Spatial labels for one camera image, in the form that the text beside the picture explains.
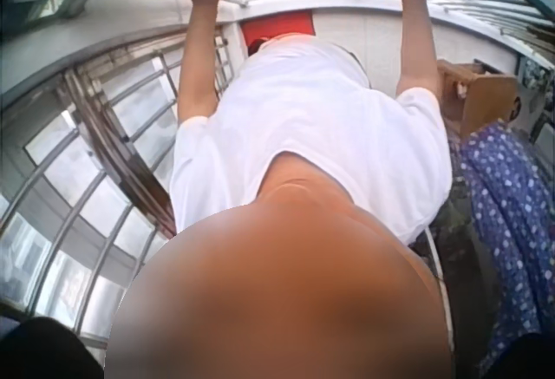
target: person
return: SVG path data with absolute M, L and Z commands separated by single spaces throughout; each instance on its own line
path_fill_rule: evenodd
M 170 198 L 177 232 L 251 203 L 314 201 L 371 214 L 404 245 L 447 199 L 451 163 L 426 0 L 402 0 L 397 98 L 314 36 L 267 42 L 218 102 L 219 0 L 192 0 Z
M 396 100 L 347 51 L 287 36 L 219 102 L 219 0 L 192 1 L 179 234 L 122 300 L 105 377 L 450 377 L 438 282 L 407 247 L 451 185 L 426 0 L 402 0 Z

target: white t-shirt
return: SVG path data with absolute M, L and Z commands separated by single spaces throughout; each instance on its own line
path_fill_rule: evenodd
M 343 49 L 290 36 L 245 62 L 212 117 L 181 124 L 170 184 L 177 231 L 251 203 L 283 152 L 333 177 L 405 245 L 435 217 L 452 182 L 431 92 L 391 99 L 368 88 Z

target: raised arm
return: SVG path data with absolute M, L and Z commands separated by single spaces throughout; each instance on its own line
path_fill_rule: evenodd
M 177 102 L 179 122 L 194 116 L 210 117 L 218 104 L 214 91 L 214 30 L 219 0 L 192 0 Z
M 402 0 L 401 79 L 397 95 L 414 87 L 430 90 L 439 100 L 440 77 L 426 0 Z

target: blurred skin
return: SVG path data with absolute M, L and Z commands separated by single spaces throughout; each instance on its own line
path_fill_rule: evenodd
M 190 227 L 145 266 L 116 314 L 105 372 L 449 377 L 444 319 L 420 259 L 326 174 L 283 154 L 255 203 Z

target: blue floral fabric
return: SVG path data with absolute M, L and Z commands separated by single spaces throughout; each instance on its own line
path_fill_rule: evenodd
M 473 223 L 501 284 L 485 371 L 524 334 L 555 333 L 555 211 L 538 168 L 501 123 L 473 134 L 460 160 Z

